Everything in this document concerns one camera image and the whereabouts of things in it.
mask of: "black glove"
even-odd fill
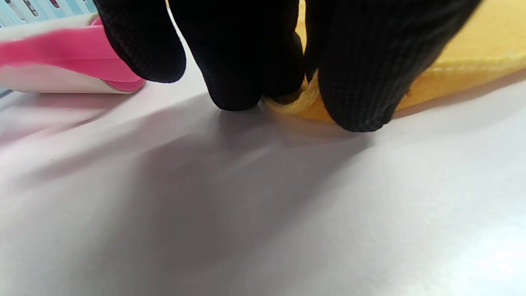
[[[323,101],[345,129],[389,122],[411,83],[480,0],[307,0],[303,58],[298,0],[171,0],[211,98],[245,110],[297,90],[319,70]],[[174,82],[186,59],[164,0],[95,0],[108,39],[139,76]]]

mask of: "white table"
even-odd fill
[[[526,83],[494,87],[360,135],[220,112],[194,64],[14,93],[0,295],[525,295]]]

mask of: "gloved finger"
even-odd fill
[[[355,132],[375,131],[389,122],[412,82],[479,3],[335,0],[318,60],[321,96],[334,121]]]
[[[179,80],[186,57],[164,0],[94,0],[109,43],[138,76]]]
[[[305,0],[308,42],[305,48],[305,72],[311,81],[318,69],[329,38],[336,0]]]
[[[301,86],[298,0],[171,0],[170,8],[221,109],[245,110]]]

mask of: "pink plastic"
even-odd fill
[[[104,80],[124,92],[141,88],[145,80],[115,53],[97,18],[90,26],[66,28],[0,43],[0,68],[51,65]]]

